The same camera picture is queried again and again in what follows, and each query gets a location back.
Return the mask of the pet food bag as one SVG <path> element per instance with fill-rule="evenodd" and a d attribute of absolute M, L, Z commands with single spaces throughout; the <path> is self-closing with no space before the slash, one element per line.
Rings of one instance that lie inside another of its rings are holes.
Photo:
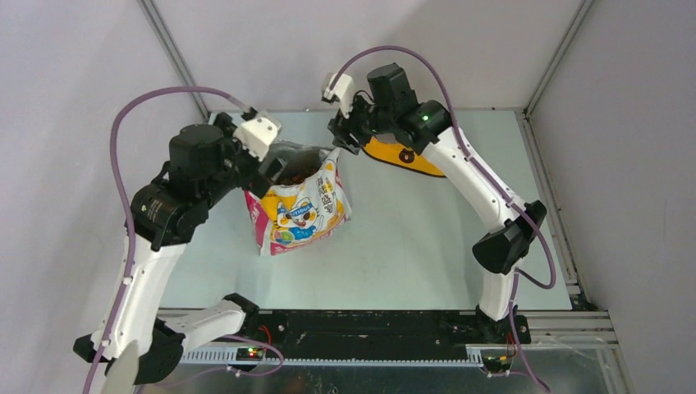
<path fill-rule="evenodd" d="M 338 171 L 340 153 L 339 148 L 290 141 L 272 145 L 268 156 L 285 163 L 276 184 L 262 198 L 245 192 L 261 256 L 276 256 L 326 238 L 350 219 L 350 201 Z"/>

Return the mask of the yellow double pet bowl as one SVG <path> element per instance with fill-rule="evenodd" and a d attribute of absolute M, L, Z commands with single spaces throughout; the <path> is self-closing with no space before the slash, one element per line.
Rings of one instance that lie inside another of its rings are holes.
<path fill-rule="evenodd" d="M 444 178 L 434 165 L 419 156 L 413 149 L 396 141 L 392 135 L 374 136 L 362 151 L 371 159 L 425 176 Z"/>

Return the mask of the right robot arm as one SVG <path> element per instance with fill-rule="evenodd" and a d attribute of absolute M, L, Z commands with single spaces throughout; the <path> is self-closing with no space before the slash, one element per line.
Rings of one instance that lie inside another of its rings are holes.
<path fill-rule="evenodd" d="M 451 112 L 436 100 L 421 102 L 405 70 L 395 63 L 367 75 L 371 100 L 362 97 L 347 74 L 330 73 L 323 82 L 322 100 L 339 109 L 327 128 L 333 144 L 358 154 L 379 135 L 433 165 L 466 198 L 486 234 L 473 246 L 483 267 L 483 292 L 477 310 L 478 334 L 489 343 L 506 337 L 513 296 L 514 271 L 529 252 L 547 210 L 536 200 L 525 202 L 488 166 Z"/>

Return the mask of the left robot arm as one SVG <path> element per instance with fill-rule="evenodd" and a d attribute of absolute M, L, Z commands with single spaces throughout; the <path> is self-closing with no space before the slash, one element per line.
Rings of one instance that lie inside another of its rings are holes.
<path fill-rule="evenodd" d="M 160 383 L 185 353 L 219 338 L 256 338 L 259 308 L 236 293 L 178 318 L 161 319 L 158 310 L 174 267 L 211 209 L 235 189 L 262 196 L 278 179 L 286 163 L 269 152 L 281 129 L 265 112 L 247 112 L 240 124 L 222 114 L 211 124 L 187 126 L 170 139 L 160 173 L 126 201 L 113 308 L 73 346 L 83 360 L 105 364 L 104 392 Z"/>

